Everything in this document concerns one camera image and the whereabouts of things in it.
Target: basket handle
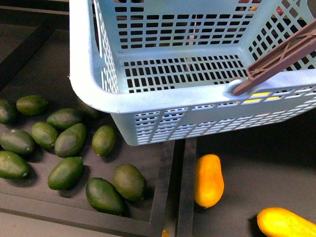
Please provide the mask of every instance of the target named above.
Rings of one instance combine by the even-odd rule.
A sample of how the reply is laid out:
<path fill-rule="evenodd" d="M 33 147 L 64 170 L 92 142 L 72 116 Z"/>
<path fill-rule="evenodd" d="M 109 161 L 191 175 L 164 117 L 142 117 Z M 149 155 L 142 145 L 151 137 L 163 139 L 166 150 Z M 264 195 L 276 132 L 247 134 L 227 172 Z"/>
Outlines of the basket handle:
<path fill-rule="evenodd" d="M 251 64 L 246 69 L 248 80 L 236 86 L 233 94 L 247 92 L 315 50 L 316 19 Z"/>

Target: green lime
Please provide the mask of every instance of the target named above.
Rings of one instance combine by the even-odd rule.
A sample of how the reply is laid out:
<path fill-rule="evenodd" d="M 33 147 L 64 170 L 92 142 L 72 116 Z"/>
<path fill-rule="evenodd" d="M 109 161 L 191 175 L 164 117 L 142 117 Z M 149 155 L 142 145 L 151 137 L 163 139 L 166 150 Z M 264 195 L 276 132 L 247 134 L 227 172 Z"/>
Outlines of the green lime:
<path fill-rule="evenodd" d="M 52 149 L 55 146 L 59 133 L 47 122 L 37 122 L 31 128 L 31 136 L 41 147 Z"/>
<path fill-rule="evenodd" d="M 0 123 L 13 124 L 18 119 L 18 111 L 14 104 L 0 99 Z"/>
<path fill-rule="evenodd" d="M 52 113 L 46 120 L 47 123 L 61 130 L 70 128 L 81 121 L 81 114 L 77 110 L 71 108 L 60 109 Z"/>
<path fill-rule="evenodd" d="M 0 145 L 6 150 L 20 155 L 30 154 L 36 144 L 31 135 L 22 129 L 12 129 L 0 136 Z"/>
<path fill-rule="evenodd" d="M 105 157 L 109 154 L 116 143 L 117 133 L 110 125 L 104 125 L 94 133 L 92 148 L 97 156 Z"/>
<path fill-rule="evenodd" d="M 84 112 L 86 115 L 88 115 L 89 117 L 92 118 L 97 118 L 100 117 L 100 115 L 102 114 L 101 111 L 96 110 L 90 106 L 88 106 L 86 103 L 84 103 L 82 100 L 80 100 L 79 98 L 77 98 L 77 103 L 78 103 L 78 108 L 79 110 L 81 110 L 82 112 Z"/>
<path fill-rule="evenodd" d="M 67 190 L 80 177 L 83 170 L 83 161 L 80 157 L 64 158 L 48 176 L 48 186 L 53 190 Z"/>
<path fill-rule="evenodd" d="M 77 123 L 63 131 L 55 142 L 55 154 L 59 157 L 75 156 L 82 148 L 87 130 L 82 123 Z"/>
<path fill-rule="evenodd" d="M 0 178 L 23 179 L 29 172 L 29 165 L 18 154 L 0 151 Z"/>
<path fill-rule="evenodd" d="M 122 215 L 125 205 L 114 186 L 105 179 L 91 178 L 86 186 L 89 204 L 97 211 Z"/>
<path fill-rule="evenodd" d="M 39 95 L 29 95 L 17 100 L 16 108 L 25 115 L 39 115 L 47 110 L 48 101 Z"/>
<path fill-rule="evenodd" d="M 119 194 L 129 201 L 140 201 L 145 197 L 145 178 L 141 172 L 131 164 L 123 164 L 116 167 L 113 184 Z"/>

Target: light blue plastic basket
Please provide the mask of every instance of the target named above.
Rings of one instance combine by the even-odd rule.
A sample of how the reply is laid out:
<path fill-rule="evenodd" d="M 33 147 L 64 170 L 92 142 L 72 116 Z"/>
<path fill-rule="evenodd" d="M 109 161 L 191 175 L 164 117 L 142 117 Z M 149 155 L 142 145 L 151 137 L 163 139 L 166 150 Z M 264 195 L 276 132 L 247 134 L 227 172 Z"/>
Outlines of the light blue plastic basket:
<path fill-rule="evenodd" d="M 316 106 L 316 52 L 234 96 L 234 77 L 314 18 L 306 0 L 70 0 L 70 79 L 143 145 L 285 121 Z"/>

